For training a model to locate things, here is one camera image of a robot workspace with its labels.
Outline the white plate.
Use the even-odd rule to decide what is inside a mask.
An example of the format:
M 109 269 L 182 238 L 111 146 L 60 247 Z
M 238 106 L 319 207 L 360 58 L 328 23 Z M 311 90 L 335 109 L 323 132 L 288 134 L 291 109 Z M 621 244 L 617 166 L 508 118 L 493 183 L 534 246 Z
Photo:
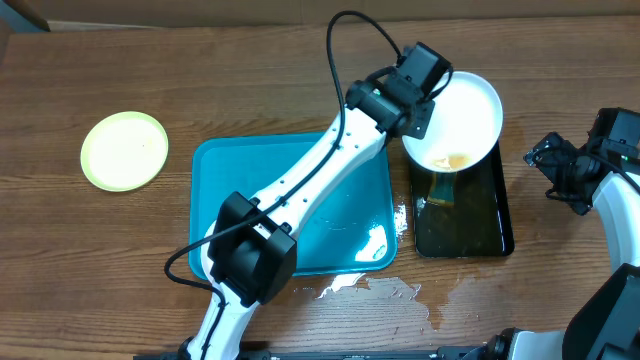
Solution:
M 411 160 L 438 173 L 470 168 L 488 155 L 501 134 L 504 115 L 501 99 L 484 78 L 456 71 L 435 98 L 435 107 L 421 140 L 405 136 Z

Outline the green yellow sponge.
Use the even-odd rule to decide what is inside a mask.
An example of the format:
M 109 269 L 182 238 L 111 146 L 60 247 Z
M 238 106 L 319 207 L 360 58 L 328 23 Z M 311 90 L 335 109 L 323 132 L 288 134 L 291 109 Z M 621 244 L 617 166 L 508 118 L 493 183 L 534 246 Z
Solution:
M 437 206 L 452 207 L 455 202 L 456 173 L 433 173 L 427 202 Z

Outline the yellow green rimmed plate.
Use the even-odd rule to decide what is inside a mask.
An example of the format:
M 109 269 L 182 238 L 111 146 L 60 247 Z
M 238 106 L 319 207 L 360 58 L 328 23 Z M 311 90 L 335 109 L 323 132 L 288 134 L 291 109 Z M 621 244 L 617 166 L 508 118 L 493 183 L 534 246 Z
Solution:
M 137 111 L 110 115 L 85 137 L 81 169 L 87 180 L 109 192 L 138 189 L 159 174 L 169 153 L 164 127 Z

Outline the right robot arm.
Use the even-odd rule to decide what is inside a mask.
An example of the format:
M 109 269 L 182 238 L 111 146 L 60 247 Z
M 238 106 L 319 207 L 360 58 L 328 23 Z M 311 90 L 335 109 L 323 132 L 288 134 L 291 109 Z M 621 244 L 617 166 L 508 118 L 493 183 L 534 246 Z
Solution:
M 556 132 L 523 157 L 550 182 L 545 195 L 601 224 L 593 255 L 608 270 L 603 285 L 555 331 L 507 328 L 467 353 L 469 359 L 636 359 L 639 356 L 639 114 L 598 111 L 585 142 Z

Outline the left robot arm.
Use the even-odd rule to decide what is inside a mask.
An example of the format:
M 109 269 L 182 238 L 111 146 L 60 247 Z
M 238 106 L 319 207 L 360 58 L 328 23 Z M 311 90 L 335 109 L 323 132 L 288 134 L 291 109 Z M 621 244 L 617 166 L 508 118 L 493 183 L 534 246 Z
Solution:
M 296 270 L 301 230 L 355 169 L 393 138 L 424 138 L 436 97 L 453 66 L 422 43 L 398 61 L 338 94 L 340 111 L 303 157 L 269 186 L 246 198 L 231 193 L 205 237 L 179 250 L 199 250 L 212 298 L 198 334 L 180 359 L 234 359 L 255 309 L 272 300 Z

